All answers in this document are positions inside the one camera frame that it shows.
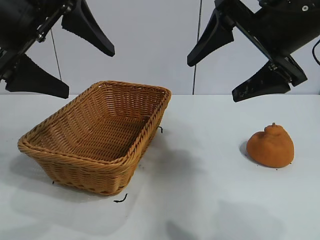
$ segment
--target white backdrop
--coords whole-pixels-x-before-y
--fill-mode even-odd
[[[257,0],[243,0],[254,12]],[[196,44],[200,0],[87,0],[98,24],[115,45],[115,56],[101,53],[85,40],[67,32],[58,22],[52,29],[62,80],[71,94],[91,84],[119,80],[164,86],[174,94],[190,95],[194,68],[187,55]],[[214,0],[202,0],[200,33],[214,9]],[[195,94],[230,94],[232,89],[255,74],[267,59],[237,29],[235,42],[218,49],[197,65]],[[308,81],[289,94],[319,94],[320,67],[311,50],[316,40],[293,54]],[[59,77],[51,35],[27,53],[40,67]],[[5,91],[0,82],[0,94]]]

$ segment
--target rectangular wicker basket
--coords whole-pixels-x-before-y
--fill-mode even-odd
[[[171,98],[163,87],[92,85],[18,142],[61,185],[116,195],[130,182]]]

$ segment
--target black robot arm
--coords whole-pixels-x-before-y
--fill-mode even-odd
[[[320,35],[320,0],[260,0],[253,13],[240,0],[215,0],[211,19],[187,57],[194,66],[234,41],[237,27],[268,59],[254,76],[232,91],[235,102],[266,94],[283,94],[307,80],[291,54]]]
[[[34,92],[61,98],[69,87],[38,67],[26,51],[43,42],[53,25],[87,40],[108,56],[114,45],[104,35],[85,0],[0,0],[0,81],[10,92]]]

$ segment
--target black cable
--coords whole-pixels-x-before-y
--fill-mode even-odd
[[[201,16],[202,16],[202,3],[203,0],[200,0],[200,8],[199,8],[199,22],[198,22],[198,31],[196,37],[196,43],[199,42],[200,39],[200,29],[201,29]],[[196,88],[196,76],[197,76],[197,65],[194,66],[193,71],[193,87],[192,87],[192,95],[195,95],[195,88]]]
[[[126,200],[127,196],[128,196],[128,193],[125,194],[124,199],[122,199],[122,200],[114,200],[114,202],[117,203],[117,204],[118,203],[122,203],[122,202],[124,202]]]
[[[56,44],[55,44],[55,38],[54,38],[54,34],[52,33],[52,29],[50,29],[50,32],[51,32],[51,38],[52,38],[52,43],[53,43],[56,65],[58,66],[60,81],[62,81],[61,71],[60,71],[60,66],[59,66],[59,61],[58,61],[58,54],[57,54],[57,49],[56,49]]]
[[[317,56],[316,56],[316,47],[317,47],[319,44],[320,44],[320,39],[319,39],[319,41],[317,41],[316,44],[313,46],[313,48],[312,48],[312,55],[313,55],[314,60],[316,61],[316,63],[320,65],[320,60],[319,60],[319,59],[317,58]]]

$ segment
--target white tabletop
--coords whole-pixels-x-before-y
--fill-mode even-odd
[[[109,198],[52,185],[17,149],[20,136],[69,101],[0,95],[1,240],[320,239],[320,96],[173,96],[163,134],[129,186]],[[295,143],[293,163],[278,170],[244,152],[273,122]]]

